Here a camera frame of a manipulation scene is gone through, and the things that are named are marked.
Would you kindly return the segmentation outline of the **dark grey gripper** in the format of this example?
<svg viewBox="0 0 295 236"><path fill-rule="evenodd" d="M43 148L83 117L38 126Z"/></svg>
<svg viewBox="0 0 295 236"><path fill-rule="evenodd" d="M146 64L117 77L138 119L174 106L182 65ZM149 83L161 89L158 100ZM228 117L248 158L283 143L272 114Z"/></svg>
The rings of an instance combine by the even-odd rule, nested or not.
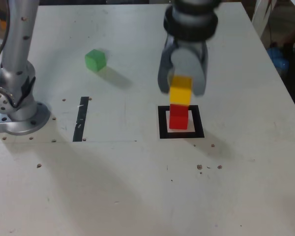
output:
<svg viewBox="0 0 295 236"><path fill-rule="evenodd" d="M208 50L205 42L183 41L168 35L158 70L160 91L169 93L169 75L174 68L176 75L191 77L195 96L203 96L207 85L207 64Z"/></svg>

